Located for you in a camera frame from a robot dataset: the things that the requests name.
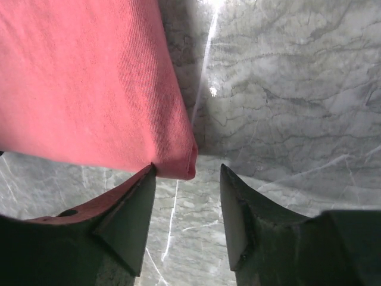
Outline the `salmon pink t shirt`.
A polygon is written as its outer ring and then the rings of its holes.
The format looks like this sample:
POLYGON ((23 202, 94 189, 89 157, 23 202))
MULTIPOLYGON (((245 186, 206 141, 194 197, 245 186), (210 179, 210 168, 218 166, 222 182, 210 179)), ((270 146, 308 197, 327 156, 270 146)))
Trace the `salmon pink t shirt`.
POLYGON ((194 178, 158 2, 2 1, 1 150, 194 178))

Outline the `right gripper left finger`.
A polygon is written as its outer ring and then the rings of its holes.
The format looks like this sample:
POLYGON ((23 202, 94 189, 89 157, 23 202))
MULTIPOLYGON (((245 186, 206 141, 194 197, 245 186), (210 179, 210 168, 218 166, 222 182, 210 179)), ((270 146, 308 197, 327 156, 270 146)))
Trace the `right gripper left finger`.
POLYGON ((1 284, 133 285, 142 271, 155 189, 149 165, 57 216, 1 216, 1 284))

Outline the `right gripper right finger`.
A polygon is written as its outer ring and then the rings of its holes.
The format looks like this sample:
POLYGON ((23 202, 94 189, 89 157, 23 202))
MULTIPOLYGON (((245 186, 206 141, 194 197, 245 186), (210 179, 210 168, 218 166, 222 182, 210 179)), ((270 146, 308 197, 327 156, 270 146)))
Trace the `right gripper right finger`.
POLYGON ((380 212, 293 212, 220 169, 227 253, 238 285, 379 285, 380 212))

